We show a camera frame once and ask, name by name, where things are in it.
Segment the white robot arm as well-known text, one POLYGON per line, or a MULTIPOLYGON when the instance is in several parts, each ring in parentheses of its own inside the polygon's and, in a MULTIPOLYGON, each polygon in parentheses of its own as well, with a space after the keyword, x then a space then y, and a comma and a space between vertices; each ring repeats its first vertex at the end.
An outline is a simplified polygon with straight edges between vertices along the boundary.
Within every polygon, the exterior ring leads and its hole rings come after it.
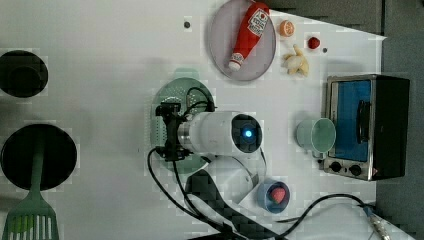
POLYGON ((156 152, 176 165, 192 156, 208 162, 182 186, 184 201, 199 220, 221 232, 247 239, 270 239, 278 226, 240 205, 263 180, 262 129, 258 121, 234 111, 181 115, 179 103, 162 103, 155 114, 166 126, 165 144, 156 152))

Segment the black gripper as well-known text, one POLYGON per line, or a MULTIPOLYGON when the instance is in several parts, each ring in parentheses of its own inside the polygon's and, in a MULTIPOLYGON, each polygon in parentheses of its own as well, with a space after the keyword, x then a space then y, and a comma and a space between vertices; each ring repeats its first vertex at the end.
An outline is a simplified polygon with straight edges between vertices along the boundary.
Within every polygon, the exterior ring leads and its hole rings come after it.
POLYGON ((180 103, 166 102, 155 109, 155 115, 161 116, 166 126, 165 146, 159 150, 159 154, 166 162, 181 161, 191 154, 191 151, 185 149, 178 140, 178 128, 185 121, 185 118, 179 115, 180 110, 180 103))

